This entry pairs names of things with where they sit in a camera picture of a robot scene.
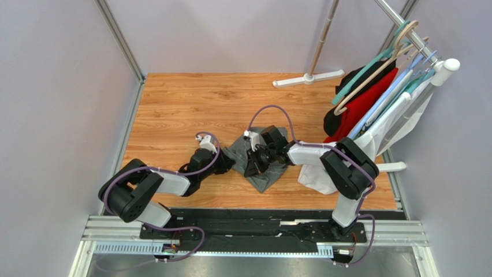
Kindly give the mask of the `grey felt napkin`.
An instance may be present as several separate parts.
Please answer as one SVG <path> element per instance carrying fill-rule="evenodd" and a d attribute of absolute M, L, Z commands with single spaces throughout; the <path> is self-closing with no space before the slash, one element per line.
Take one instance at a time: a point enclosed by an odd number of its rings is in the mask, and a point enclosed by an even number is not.
<path fill-rule="evenodd" d="M 260 133 L 265 128 L 252 128 L 251 130 Z M 283 136 L 286 137 L 287 131 L 285 128 L 278 128 Z M 247 150 L 251 148 L 249 141 L 243 137 L 238 138 L 231 146 L 223 149 L 225 155 L 233 159 L 236 163 L 233 169 L 239 172 L 242 176 L 247 166 Z M 272 163 L 266 172 L 246 178 L 247 181 L 260 193 L 264 193 L 272 184 L 277 182 L 284 174 L 288 164 Z"/>

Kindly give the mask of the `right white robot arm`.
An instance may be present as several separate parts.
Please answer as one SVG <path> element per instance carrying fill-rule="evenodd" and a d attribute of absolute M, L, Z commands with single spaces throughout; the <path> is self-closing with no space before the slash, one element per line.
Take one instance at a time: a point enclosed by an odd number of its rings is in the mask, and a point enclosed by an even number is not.
<path fill-rule="evenodd" d="M 339 193 L 325 232 L 336 240 L 352 232 L 363 199 L 379 175 L 377 165 L 352 139 L 344 137 L 335 145 L 288 141 L 274 125 L 260 133 L 247 130 L 244 138 L 251 144 L 245 177 L 266 172 L 274 162 L 320 168 Z"/>

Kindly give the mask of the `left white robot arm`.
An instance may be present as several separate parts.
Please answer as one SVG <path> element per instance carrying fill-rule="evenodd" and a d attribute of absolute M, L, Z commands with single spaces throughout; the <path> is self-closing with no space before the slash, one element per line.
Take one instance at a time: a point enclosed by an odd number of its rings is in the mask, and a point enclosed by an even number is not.
<path fill-rule="evenodd" d="M 235 161 L 222 151 L 199 148 L 178 171 L 146 165 L 133 159 L 99 190 L 98 199 L 107 212 L 123 222 L 139 221 L 152 227 L 167 227 L 174 215 L 163 204 L 152 202 L 157 193 L 188 197 L 211 175 L 227 173 Z"/>

